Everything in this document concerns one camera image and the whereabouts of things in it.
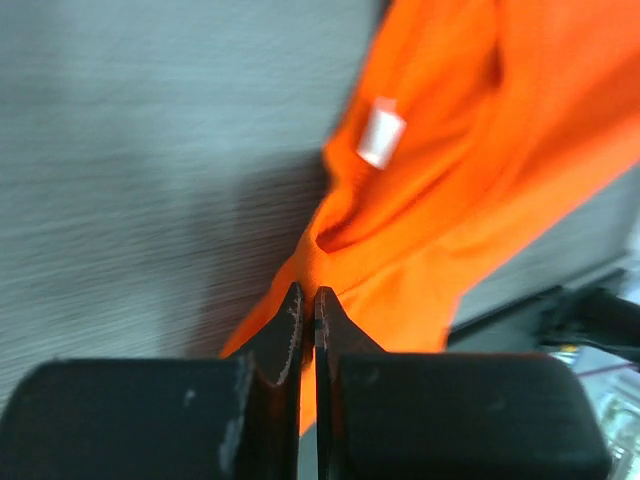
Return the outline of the orange t shirt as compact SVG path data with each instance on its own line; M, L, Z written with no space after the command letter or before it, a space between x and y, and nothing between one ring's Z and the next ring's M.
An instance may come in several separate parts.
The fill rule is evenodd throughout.
M639 158L635 1L394 1L323 152L330 186L223 348L299 283L392 352L443 350L460 299Z

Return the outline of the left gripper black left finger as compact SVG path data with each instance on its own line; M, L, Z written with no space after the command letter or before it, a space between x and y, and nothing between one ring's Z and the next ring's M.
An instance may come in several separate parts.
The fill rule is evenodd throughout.
M66 359L18 383L5 479L293 479L304 296L225 359Z

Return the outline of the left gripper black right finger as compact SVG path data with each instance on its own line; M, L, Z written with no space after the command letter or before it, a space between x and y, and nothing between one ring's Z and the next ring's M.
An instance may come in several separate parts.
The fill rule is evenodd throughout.
M537 353L384 351L334 291L314 299L322 479L604 479L586 393Z

